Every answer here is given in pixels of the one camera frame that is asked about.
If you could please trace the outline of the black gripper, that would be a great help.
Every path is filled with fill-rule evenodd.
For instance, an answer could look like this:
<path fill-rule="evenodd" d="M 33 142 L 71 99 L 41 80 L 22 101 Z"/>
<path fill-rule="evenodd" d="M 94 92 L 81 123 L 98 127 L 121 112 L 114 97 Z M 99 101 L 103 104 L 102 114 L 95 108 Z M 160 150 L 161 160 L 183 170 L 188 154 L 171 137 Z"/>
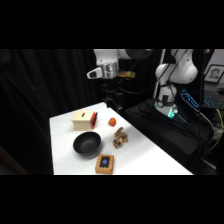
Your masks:
<path fill-rule="evenodd" d="M 114 101 L 115 111 L 119 112 L 123 109 L 122 103 L 119 100 L 122 93 L 118 90 L 118 82 L 116 79 L 103 79 L 101 83 L 102 98 L 105 101 L 107 108 L 112 109 L 112 101 Z"/>

